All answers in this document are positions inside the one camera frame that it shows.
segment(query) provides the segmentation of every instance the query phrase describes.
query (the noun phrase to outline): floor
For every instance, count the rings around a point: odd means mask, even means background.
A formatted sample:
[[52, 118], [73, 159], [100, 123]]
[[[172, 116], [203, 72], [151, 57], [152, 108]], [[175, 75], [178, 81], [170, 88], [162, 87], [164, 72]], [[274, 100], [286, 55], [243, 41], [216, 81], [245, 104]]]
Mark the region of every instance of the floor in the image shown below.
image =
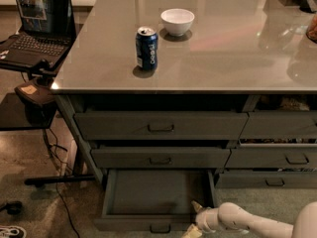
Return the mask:
[[[87, 12], [77, 12], [75, 21], [84, 23]], [[20, 26], [16, 11], [0, 10], [0, 41]], [[24, 82], [20, 73], [0, 70], [0, 100], [16, 85]], [[70, 150], [71, 135], [62, 118], [56, 116], [52, 131], [58, 144]], [[50, 142], [55, 143], [51, 131]], [[57, 149], [62, 160], [68, 152]], [[0, 212], [0, 225], [19, 225], [27, 230], [27, 237], [83, 237], [83, 238], [174, 238], [182, 232], [151, 234], [150, 232], [101, 232], [93, 225], [93, 219], [100, 216], [103, 188], [95, 181], [47, 184], [43, 187], [24, 185], [29, 177], [58, 176], [64, 165], [56, 158], [50, 158], [41, 130], [0, 132], [0, 202], [20, 200], [23, 210], [18, 215]], [[71, 228], [66, 208], [58, 195], [60, 192], [69, 210], [73, 226]], [[239, 204], [249, 212], [279, 221], [293, 223], [300, 209], [317, 200], [315, 189], [216, 189], [218, 201]], [[206, 237], [256, 237], [253, 234], [238, 235], [216, 233]]]

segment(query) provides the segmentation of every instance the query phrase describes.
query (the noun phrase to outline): white bowl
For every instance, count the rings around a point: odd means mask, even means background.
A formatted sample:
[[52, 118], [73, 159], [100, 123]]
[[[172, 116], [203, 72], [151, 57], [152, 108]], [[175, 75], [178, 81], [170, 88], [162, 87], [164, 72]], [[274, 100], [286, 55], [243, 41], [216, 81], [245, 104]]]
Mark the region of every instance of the white bowl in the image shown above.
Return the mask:
[[170, 9], [160, 14], [162, 23], [172, 36], [182, 36], [190, 29], [195, 15], [184, 9]]

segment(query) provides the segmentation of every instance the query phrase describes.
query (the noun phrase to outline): black laptop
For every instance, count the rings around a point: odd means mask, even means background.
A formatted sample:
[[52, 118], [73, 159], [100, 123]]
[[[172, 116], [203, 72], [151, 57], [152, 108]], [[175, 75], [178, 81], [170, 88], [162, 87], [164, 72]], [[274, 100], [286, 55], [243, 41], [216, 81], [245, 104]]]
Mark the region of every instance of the black laptop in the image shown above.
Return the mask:
[[0, 66], [54, 70], [76, 38], [71, 0], [16, 1], [22, 27], [0, 46]]

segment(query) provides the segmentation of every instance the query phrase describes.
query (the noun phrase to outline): gray drawer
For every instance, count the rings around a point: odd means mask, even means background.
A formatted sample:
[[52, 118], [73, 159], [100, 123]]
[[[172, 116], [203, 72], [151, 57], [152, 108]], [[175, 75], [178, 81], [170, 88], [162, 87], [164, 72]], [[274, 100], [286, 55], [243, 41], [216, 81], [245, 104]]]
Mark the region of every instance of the gray drawer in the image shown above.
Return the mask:
[[241, 139], [317, 138], [316, 111], [249, 113]]
[[85, 140], [237, 140], [247, 114], [204, 111], [91, 111], [74, 115]]
[[184, 231], [194, 221], [191, 200], [213, 205], [208, 171], [110, 170], [99, 230]]
[[228, 169], [247, 168], [317, 168], [317, 148], [233, 149]]
[[217, 188], [316, 188], [317, 172], [227, 172], [219, 174]]
[[98, 168], [224, 168], [229, 149], [213, 147], [102, 147], [91, 151]]

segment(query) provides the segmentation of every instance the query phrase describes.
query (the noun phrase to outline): sneaker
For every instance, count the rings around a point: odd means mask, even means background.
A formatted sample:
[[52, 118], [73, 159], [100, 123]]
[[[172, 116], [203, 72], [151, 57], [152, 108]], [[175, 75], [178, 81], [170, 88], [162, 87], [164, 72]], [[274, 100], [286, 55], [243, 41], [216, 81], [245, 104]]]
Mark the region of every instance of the sneaker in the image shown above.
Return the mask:
[[25, 238], [27, 231], [20, 226], [0, 226], [0, 237]]

